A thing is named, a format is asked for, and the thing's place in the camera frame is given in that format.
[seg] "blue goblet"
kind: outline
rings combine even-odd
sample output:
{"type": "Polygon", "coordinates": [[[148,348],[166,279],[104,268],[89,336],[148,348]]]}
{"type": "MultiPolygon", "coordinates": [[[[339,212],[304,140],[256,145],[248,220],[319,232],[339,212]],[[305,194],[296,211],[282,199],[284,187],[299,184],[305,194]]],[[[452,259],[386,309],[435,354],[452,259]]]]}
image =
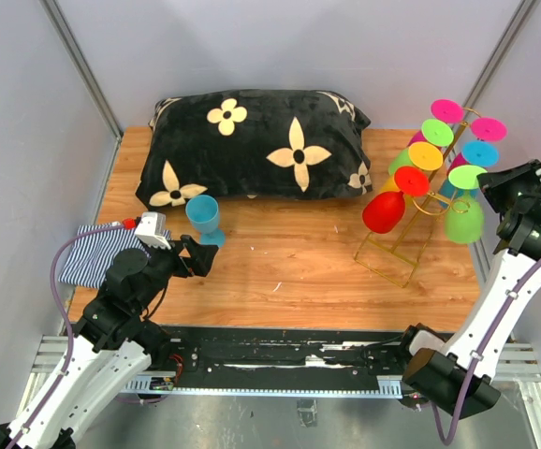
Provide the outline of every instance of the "blue goblet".
{"type": "Polygon", "coordinates": [[[192,226],[202,233],[201,244],[216,245],[219,248],[225,244],[225,233],[218,228],[221,214],[213,197],[198,195],[190,199],[185,213],[192,226]]]}

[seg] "flower pattern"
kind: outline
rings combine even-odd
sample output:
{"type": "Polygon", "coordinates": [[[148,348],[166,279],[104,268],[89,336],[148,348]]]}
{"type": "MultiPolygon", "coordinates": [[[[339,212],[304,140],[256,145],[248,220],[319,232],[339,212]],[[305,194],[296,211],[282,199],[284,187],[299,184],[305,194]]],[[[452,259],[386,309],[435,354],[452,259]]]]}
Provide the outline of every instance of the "flower pattern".
{"type": "Polygon", "coordinates": [[[235,123],[241,123],[248,115],[243,106],[237,106],[235,98],[228,98],[221,103],[221,108],[211,109],[206,119],[213,124],[218,123],[218,132],[230,136],[235,131],[235,123]]]}
{"type": "Polygon", "coordinates": [[[289,145],[291,148],[275,150],[267,159],[279,167],[294,167],[296,182],[301,191],[305,192],[310,184],[308,166],[320,164],[330,157],[330,152],[317,145],[304,147],[304,133],[297,117],[293,118],[289,127],[289,145]]]}
{"type": "Polygon", "coordinates": [[[354,118],[356,117],[356,109],[354,108],[354,105],[351,102],[344,100],[340,96],[337,96],[336,94],[332,94],[330,92],[318,91],[318,93],[322,95],[326,95],[331,100],[333,100],[333,103],[337,105],[337,110],[339,110],[340,114],[343,111],[346,111],[352,117],[352,120],[354,120],[354,118]]]}
{"type": "Polygon", "coordinates": [[[165,161],[165,166],[162,169],[162,182],[165,189],[162,192],[157,192],[150,198],[150,205],[155,207],[180,206],[185,204],[185,199],[193,198],[207,190],[203,185],[186,184],[183,187],[179,185],[175,170],[168,161],[165,161]]]}
{"type": "Polygon", "coordinates": [[[354,187],[355,189],[361,188],[362,194],[364,195],[366,193],[366,186],[372,184],[371,174],[369,173],[366,164],[362,162],[358,168],[358,173],[354,173],[349,177],[349,183],[347,185],[354,187]]]}
{"type": "Polygon", "coordinates": [[[154,116],[148,122],[148,125],[152,128],[153,131],[156,128],[156,122],[158,122],[158,118],[160,117],[160,114],[162,114],[163,110],[165,110],[170,105],[179,100],[181,100],[181,98],[167,98],[166,100],[159,101],[156,104],[156,111],[154,112],[154,116]]]}

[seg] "green cup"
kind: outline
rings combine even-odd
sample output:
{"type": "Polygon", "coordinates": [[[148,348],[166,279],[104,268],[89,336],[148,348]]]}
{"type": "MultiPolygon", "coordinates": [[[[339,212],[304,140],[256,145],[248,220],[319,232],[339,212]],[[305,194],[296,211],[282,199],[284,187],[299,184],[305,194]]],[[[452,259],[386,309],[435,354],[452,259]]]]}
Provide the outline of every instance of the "green cup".
{"type": "Polygon", "coordinates": [[[447,238],[460,245],[468,245],[483,234],[485,214],[480,204],[469,193],[457,198],[446,212],[447,238]]]}
{"type": "Polygon", "coordinates": [[[400,154],[398,154],[398,157],[393,159],[391,161],[391,164],[389,164],[388,172],[389,175],[393,175],[396,171],[398,171],[398,168],[400,167],[413,167],[414,164],[412,163],[412,159],[410,159],[410,155],[408,154],[408,148],[404,148],[400,154]]]}

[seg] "blue and white striped fabric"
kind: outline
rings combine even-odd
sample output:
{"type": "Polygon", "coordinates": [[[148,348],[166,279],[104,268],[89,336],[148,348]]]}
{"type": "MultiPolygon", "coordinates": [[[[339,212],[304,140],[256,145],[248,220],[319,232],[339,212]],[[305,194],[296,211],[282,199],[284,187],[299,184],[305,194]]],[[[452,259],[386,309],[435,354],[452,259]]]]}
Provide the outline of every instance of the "blue and white striped fabric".
{"type": "MultiPolygon", "coordinates": [[[[78,234],[110,224],[86,225],[79,228],[78,234]]],[[[118,252],[127,248],[141,248],[134,229],[115,229],[101,232],[77,240],[71,248],[59,281],[83,287],[98,288],[104,282],[106,270],[118,252]]],[[[168,239],[170,233],[165,231],[168,239]]]]}

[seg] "wooden tabletop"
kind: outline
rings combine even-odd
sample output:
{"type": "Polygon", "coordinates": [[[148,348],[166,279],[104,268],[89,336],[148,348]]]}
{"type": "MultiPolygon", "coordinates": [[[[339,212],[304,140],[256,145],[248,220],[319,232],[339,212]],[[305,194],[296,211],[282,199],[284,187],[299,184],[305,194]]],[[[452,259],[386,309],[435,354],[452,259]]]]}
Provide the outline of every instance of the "wooden tabletop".
{"type": "MultiPolygon", "coordinates": [[[[387,129],[364,132],[376,190],[387,179],[389,162],[413,134],[387,129]]],[[[151,135],[145,126],[126,130],[99,223],[145,211],[135,190],[151,135]]],[[[438,180],[433,187],[438,188],[438,180]]],[[[408,287],[400,288],[371,273],[353,255],[367,235],[360,214],[373,195],[322,201],[221,199],[221,228],[227,243],[216,256],[211,273],[206,278],[172,278],[154,321],[369,330],[405,329],[421,322],[435,330],[457,330],[479,293],[468,248],[449,242],[443,225],[437,223],[408,287]]],[[[418,233],[428,232],[429,222],[421,220],[415,226],[416,234],[403,243],[404,252],[415,251],[422,240],[418,233]]],[[[198,236],[183,207],[168,211],[167,228],[175,239],[181,234],[198,236]]],[[[392,241],[395,234],[397,230],[386,239],[392,241]]],[[[409,270],[378,250],[369,248],[365,257],[392,273],[409,270]]],[[[95,290],[78,287],[70,318],[77,321],[94,297],[95,290]]]]}

